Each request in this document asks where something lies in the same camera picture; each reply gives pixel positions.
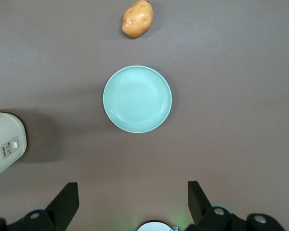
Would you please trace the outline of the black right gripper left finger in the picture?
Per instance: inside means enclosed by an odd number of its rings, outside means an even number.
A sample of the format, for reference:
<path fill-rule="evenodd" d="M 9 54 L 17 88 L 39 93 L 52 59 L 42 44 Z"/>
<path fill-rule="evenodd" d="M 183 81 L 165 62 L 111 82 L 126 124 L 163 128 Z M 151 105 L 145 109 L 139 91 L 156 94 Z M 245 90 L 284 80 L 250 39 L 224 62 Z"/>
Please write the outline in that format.
<path fill-rule="evenodd" d="M 65 231 L 78 208 L 78 184 L 70 182 L 45 209 L 33 210 L 9 225 L 0 218 L 0 231 Z"/>

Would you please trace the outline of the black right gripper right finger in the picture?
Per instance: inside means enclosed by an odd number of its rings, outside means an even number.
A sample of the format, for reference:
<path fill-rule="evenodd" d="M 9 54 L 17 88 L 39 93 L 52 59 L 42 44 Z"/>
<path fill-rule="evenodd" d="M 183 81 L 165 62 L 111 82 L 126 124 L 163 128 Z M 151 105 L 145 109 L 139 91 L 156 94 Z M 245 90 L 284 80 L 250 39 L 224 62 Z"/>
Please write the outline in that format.
<path fill-rule="evenodd" d="M 194 221 L 187 231 L 283 231 L 273 217 L 252 213 L 245 220 L 221 206 L 212 206 L 197 181 L 188 182 L 188 207 Z"/>

